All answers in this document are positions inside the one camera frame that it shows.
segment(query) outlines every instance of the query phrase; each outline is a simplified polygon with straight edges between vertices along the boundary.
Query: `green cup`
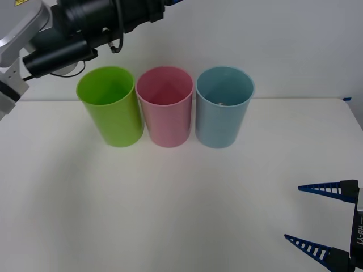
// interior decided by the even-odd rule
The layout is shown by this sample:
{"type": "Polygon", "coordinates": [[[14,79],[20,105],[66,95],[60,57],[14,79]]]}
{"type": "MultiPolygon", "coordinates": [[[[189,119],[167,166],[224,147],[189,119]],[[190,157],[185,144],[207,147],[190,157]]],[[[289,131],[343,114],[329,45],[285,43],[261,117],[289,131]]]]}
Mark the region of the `green cup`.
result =
{"type": "Polygon", "coordinates": [[[128,70],[104,67],[89,72],[78,83],[77,96],[107,144],[126,147],[140,139],[143,122],[128,70]]]}

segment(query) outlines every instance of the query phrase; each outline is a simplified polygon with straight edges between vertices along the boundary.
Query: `white backdrop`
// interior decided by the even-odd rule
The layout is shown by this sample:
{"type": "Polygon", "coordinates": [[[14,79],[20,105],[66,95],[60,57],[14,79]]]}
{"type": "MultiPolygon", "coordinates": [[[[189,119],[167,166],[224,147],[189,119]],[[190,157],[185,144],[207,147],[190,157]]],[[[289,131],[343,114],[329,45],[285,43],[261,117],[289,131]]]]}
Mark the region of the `white backdrop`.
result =
{"type": "MultiPolygon", "coordinates": [[[[363,123],[362,12],[362,0],[184,0],[127,34],[120,54],[100,48],[87,71],[119,65],[137,78],[177,65],[196,78],[233,65],[252,76],[256,97],[349,96],[363,123]]],[[[75,100],[79,79],[33,80],[24,99],[75,100]]]]}

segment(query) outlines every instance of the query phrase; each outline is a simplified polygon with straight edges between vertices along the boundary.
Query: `pink cup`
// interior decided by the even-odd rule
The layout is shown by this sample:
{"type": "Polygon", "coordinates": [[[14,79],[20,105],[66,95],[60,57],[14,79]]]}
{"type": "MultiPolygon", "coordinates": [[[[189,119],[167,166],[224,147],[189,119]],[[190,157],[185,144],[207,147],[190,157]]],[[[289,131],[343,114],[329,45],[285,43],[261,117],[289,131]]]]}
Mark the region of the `pink cup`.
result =
{"type": "Polygon", "coordinates": [[[191,76],[177,67],[157,67],[140,77],[136,92],[155,144],[176,147],[189,138],[193,87],[191,76]]]}

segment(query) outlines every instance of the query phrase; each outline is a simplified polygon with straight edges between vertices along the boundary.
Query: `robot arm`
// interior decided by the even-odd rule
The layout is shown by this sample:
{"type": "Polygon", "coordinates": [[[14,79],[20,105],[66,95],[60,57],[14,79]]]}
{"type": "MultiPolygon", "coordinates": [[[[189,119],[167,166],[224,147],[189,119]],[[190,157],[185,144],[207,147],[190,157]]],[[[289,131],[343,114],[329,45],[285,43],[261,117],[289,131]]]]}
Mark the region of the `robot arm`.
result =
{"type": "Polygon", "coordinates": [[[96,58],[108,44],[118,53],[123,35],[164,16],[165,6],[181,0],[4,0],[0,3],[0,120],[28,89],[21,78],[20,55],[31,78],[68,74],[79,61],[96,58]],[[120,39],[116,48],[113,41],[120,39]]]}

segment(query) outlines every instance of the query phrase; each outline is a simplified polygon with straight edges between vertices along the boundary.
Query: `black motor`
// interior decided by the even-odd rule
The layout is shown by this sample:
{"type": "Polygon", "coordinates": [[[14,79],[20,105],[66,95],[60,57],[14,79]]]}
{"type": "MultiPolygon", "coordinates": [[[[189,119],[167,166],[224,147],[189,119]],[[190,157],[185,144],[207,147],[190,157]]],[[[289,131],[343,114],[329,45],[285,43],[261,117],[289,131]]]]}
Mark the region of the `black motor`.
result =
{"type": "Polygon", "coordinates": [[[78,61],[97,57],[97,47],[108,44],[112,53],[123,45],[124,33],[145,22],[164,18],[165,6],[181,0],[58,0],[52,6],[53,25],[31,41],[34,52],[23,58],[35,77],[78,61]],[[120,39],[115,47],[113,41],[120,39]]]}

